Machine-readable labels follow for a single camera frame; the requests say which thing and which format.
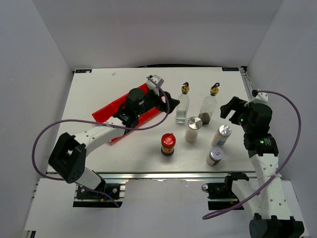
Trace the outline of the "clear liquid glass bottle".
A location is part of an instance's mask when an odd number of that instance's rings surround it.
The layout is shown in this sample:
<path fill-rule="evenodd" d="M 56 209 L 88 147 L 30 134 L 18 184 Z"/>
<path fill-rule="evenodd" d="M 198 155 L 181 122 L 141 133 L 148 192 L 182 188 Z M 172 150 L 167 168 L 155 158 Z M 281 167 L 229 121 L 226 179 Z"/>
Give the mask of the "clear liquid glass bottle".
<path fill-rule="evenodd" d="M 181 87 L 181 94 L 178 97 L 179 104 L 176 108 L 176 116 L 175 116 L 175 122 L 178 124 L 184 124 L 187 118 L 187 112 L 189 108 L 189 83 L 185 82 L 183 83 Z"/>

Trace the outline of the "dark liquid glass bottle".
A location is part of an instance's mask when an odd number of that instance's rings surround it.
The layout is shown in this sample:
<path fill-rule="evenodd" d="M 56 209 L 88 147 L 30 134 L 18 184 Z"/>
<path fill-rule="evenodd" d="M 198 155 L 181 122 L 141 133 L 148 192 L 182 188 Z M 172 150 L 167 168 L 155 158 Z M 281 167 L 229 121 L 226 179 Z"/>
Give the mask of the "dark liquid glass bottle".
<path fill-rule="evenodd" d="M 210 95 L 205 97 L 200 109 L 198 117 L 201 119 L 203 125 L 210 123 L 212 115 L 215 111 L 217 101 L 216 95 L 218 94 L 220 84 L 215 83 L 210 89 Z"/>

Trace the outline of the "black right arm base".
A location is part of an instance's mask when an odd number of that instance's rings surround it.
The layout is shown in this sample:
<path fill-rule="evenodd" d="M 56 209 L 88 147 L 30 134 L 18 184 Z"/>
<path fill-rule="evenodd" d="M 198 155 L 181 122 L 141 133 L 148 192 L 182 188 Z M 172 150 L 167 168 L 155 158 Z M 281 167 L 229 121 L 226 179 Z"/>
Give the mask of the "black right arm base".
<path fill-rule="evenodd" d="M 237 196 L 231 191 L 229 187 L 222 183 L 205 183 L 201 186 L 202 191 L 208 194 L 210 200 L 219 200 L 219 199 L 231 199 L 238 200 Z"/>

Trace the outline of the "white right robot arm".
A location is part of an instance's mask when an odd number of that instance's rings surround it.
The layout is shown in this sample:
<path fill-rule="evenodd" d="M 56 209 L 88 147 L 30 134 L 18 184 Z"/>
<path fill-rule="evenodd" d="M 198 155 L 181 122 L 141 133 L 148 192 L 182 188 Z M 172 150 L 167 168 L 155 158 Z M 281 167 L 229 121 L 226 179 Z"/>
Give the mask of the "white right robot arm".
<path fill-rule="evenodd" d="M 284 195 L 277 143 L 268 132 L 272 109 L 264 104 L 265 101 L 267 94 L 256 96 L 249 102 L 233 97 L 220 107 L 221 118 L 226 118 L 233 111 L 229 121 L 240 125 L 244 131 L 244 146 L 255 169 L 259 188 L 253 190 L 245 174 L 231 172 L 225 178 L 223 190 L 228 197 L 237 197 L 239 203 L 211 212 L 203 219 L 211 219 L 243 207 L 251 218 L 251 237 L 300 238 L 305 231 L 304 223 L 294 218 Z"/>

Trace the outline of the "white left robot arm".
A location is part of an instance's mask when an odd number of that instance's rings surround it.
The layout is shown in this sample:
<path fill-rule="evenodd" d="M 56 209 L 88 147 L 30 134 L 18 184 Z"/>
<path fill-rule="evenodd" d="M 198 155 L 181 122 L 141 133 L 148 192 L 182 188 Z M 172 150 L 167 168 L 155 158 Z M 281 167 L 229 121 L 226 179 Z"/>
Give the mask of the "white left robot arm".
<path fill-rule="evenodd" d="M 103 125 L 97 124 L 75 135 L 63 133 L 49 157 L 49 165 L 67 183 L 87 187 L 89 194 L 99 198 L 104 194 L 105 181 L 85 166 L 86 157 L 105 143 L 112 142 L 132 130 L 138 130 L 140 118 L 149 111 L 156 109 L 170 114 L 178 104 L 179 100 L 157 88 L 147 92 L 141 88 L 131 89 L 116 108 L 107 106 L 110 117 Z"/>

